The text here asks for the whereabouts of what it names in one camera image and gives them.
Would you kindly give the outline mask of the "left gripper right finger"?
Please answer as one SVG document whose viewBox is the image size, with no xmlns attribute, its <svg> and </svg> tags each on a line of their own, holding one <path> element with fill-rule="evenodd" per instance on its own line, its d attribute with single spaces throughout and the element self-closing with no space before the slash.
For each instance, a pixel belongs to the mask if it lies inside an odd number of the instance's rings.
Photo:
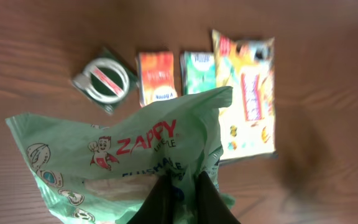
<svg viewBox="0 0 358 224">
<path fill-rule="evenodd" d="M 198 224 L 240 224 L 220 197 L 207 172 L 196 181 Z"/>
</svg>

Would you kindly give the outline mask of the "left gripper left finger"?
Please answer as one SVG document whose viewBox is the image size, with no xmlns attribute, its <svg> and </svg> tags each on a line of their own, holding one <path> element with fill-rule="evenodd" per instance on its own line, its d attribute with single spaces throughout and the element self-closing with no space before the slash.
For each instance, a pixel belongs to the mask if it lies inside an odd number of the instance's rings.
<svg viewBox="0 0 358 224">
<path fill-rule="evenodd" d="M 138 212 L 127 224 L 173 224 L 171 178 L 159 177 Z"/>
</svg>

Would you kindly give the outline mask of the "green Zappy wipes pack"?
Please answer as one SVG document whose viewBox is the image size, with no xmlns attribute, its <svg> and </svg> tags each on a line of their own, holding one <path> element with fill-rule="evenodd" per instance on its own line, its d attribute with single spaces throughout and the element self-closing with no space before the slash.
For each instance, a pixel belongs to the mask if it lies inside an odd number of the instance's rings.
<svg viewBox="0 0 358 224">
<path fill-rule="evenodd" d="M 49 212 L 63 223 L 127 223 L 148 177 L 168 175 L 173 221 L 196 223 L 195 180 L 217 180 L 219 110 L 232 88 L 157 101 L 110 128 L 24 113 L 6 120 Z"/>
</svg>

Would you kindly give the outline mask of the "small teal tissue pack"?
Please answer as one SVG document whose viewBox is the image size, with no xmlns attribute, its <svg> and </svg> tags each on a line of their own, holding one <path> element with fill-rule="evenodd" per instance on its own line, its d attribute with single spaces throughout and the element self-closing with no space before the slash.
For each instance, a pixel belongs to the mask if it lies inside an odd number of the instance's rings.
<svg viewBox="0 0 358 224">
<path fill-rule="evenodd" d="M 216 88 L 216 66 L 212 52 L 184 52 L 180 57 L 182 95 Z"/>
</svg>

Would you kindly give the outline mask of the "red white tape roll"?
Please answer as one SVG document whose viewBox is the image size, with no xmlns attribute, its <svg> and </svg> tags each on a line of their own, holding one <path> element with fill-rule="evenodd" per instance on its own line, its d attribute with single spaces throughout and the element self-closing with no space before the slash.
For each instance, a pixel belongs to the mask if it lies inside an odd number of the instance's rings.
<svg viewBox="0 0 358 224">
<path fill-rule="evenodd" d="M 104 47 L 71 79 L 71 84 L 107 114 L 113 114 L 129 93 L 136 89 L 138 78 Z"/>
</svg>

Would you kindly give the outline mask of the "small orange tissue pack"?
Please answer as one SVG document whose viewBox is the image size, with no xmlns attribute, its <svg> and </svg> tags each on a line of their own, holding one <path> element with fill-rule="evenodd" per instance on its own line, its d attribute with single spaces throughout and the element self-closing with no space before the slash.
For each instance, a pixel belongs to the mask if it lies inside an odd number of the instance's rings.
<svg viewBox="0 0 358 224">
<path fill-rule="evenodd" d="M 145 107 L 156 101 L 171 100 L 178 96 L 173 74 L 173 53 L 141 52 L 137 56 L 140 80 L 140 105 Z"/>
</svg>

